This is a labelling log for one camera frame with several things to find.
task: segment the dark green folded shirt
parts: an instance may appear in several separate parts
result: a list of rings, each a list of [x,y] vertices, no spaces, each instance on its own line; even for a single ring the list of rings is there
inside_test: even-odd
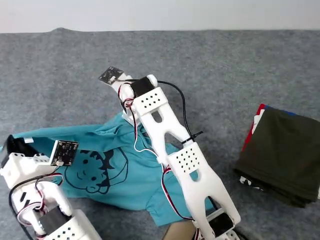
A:
[[[320,186],[320,122],[266,108],[235,171],[289,205],[315,202]]]

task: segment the white robotic arm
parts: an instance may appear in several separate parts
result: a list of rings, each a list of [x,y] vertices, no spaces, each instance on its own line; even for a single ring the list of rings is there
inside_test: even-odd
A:
[[[233,228],[240,222],[240,215],[233,201],[221,179],[208,165],[194,136],[179,123],[155,76],[133,80],[123,71],[110,67],[100,80],[118,93],[123,118],[135,127],[135,132],[138,124],[144,126],[153,147],[148,151],[156,154],[165,172],[170,170],[176,176],[191,220],[197,228],[194,239],[239,240]],[[157,111],[161,122],[156,122],[152,116]],[[183,149],[168,155],[166,133],[177,138]],[[10,207],[22,226],[33,227],[38,240],[101,240],[85,214],[72,208],[60,187],[45,181],[56,177],[54,172],[58,166],[72,164],[77,148],[76,142],[57,140],[50,157],[38,153],[25,156],[24,151],[12,149],[7,151],[7,155],[0,156],[4,159],[0,174],[11,189]],[[193,172],[198,176],[195,180],[191,177]],[[205,209],[207,197],[221,206],[208,216]]]
[[[10,147],[21,144],[14,142]],[[57,166],[53,163],[70,164],[72,156],[65,156],[75,153],[77,147],[76,142],[57,140],[51,158],[38,153],[25,156],[11,152],[12,149],[2,150],[5,156],[0,174],[11,189],[9,204],[15,207],[12,211],[29,239],[32,238],[24,226],[33,227],[38,240],[102,240],[86,215],[73,209],[59,185],[50,181],[50,178],[62,178],[61,174],[54,173]]]
[[[198,144],[182,126],[168,99],[154,75],[132,80],[131,76],[117,68],[110,67],[100,80],[113,87],[123,106],[123,117],[131,124],[141,123],[152,142],[159,164],[170,167],[181,185],[186,206],[193,218],[193,224],[200,229],[199,236],[206,240],[228,239],[228,233],[240,222],[240,215],[219,176],[208,165]],[[162,118],[157,122],[152,113]],[[183,144],[183,149],[168,155],[165,134],[170,133]],[[197,172],[193,180],[191,173]],[[212,198],[221,206],[206,216],[205,199]]]

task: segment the circuit board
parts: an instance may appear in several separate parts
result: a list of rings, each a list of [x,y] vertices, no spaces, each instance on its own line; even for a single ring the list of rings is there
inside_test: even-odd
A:
[[[55,151],[51,155],[51,166],[71,166],[78,149],[76,141],[57,140],[54,143]]]

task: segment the gray felt mat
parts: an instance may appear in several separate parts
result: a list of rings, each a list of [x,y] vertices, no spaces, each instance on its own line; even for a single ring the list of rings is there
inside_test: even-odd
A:
[[[101,124],[121,111],[97,77],[108,66],[155,74],[185,92],[187,116],[206,159],[225,183],[241,226],[266,240],[320,236],[320,203],[286,206],[241,185],[233,173],[260,103],[320,120],[319,31],[138,31],[0,34],[0,140],[41,127]],[[178,93],[163,87],[182,119]],[[0,178],[0,239],[26,239]],[[72,201],[105,239],[160,240],[146,211]]]

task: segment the blue fabric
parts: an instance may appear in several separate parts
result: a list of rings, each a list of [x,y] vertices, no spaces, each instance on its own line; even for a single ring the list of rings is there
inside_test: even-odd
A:
[[[151,140],[138,128],[137,149],[151,148]],[[41,128],[14,135],[32,137],[37,151],[50,156],[55,140],[79,142],[72,166],[60,167],[62,189],[69,198],[90,198],[129,210],[148,210],[160,226],[181,220],[169,205],[161,188],[162,168],[148,151],[136,152],[134,128],[121,114],[103,125]],[[178,151],[171,144],[167,152]],[[181,187],[172,174],[165,176],[166,187],[175,206],[190,216]]]

